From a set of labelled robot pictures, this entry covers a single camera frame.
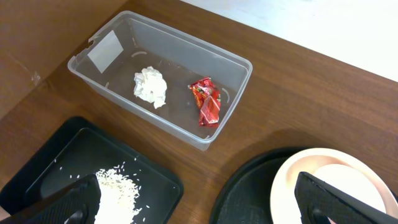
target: wooden table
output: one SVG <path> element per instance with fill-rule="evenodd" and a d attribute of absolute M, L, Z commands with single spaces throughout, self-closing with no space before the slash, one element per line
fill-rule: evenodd
<path fill-rule="evenodd" d="M 180 1 L 133 0 L 123 10 L 252 62 L 224 130 L 201 152 L 95 93 L 68 71 L 68 57 L 0 121 L 0 188 L 66 119 L 80 115 L 182 179 L 185 193 L 169 223 L 208 222 L 228 177 L 255 155 L 283 146 L 347 152 L 398 192 L 398 83 Z"/>

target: red snack wrapper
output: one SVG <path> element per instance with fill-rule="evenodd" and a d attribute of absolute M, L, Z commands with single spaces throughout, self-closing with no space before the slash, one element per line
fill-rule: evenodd
<path fill-rule="evenodd" d="M 188 87 L 192 90 L 200 110 L 199 126 L 218 127 L 221 96 L 211 78 L 206 77 Z"/>

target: white sticker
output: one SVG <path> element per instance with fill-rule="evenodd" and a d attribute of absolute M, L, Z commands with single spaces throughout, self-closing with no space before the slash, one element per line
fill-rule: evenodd
<path fill-rule="evenodd" d="M 112 30 L 88 53 L 88 57 L 99 72 L 103 73 L 122 51 L 123 47 Z"/>

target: clear plastic bin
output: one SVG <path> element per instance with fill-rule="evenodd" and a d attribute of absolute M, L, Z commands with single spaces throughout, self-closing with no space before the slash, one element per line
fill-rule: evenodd
<path fill-rule="evenodd" d="M 201 150 L 223 129 L 252 72 L 248 60 L 130 11 L 119 13 L 91 40 L 69 60 L 69 70 L 99 94 Z M 134 74 L 148 66 L 167 82 L 166 105 L 156 110 L 134 96 Z M 198 125 L 200 111 L 188 89 L 207 76 L 221 91 L 218 128 Z"/>

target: crumpled white paper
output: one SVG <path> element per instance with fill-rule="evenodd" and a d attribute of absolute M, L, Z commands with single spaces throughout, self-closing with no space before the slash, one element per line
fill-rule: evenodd
<path fill-rule="evenodd" d="M 162 74 L 152 66 L 142 69 L 142 73 L 134 76 L 136 86 L 134 95 L 154 103 L 155 109 L 165 105 L 167 84 Z"/>

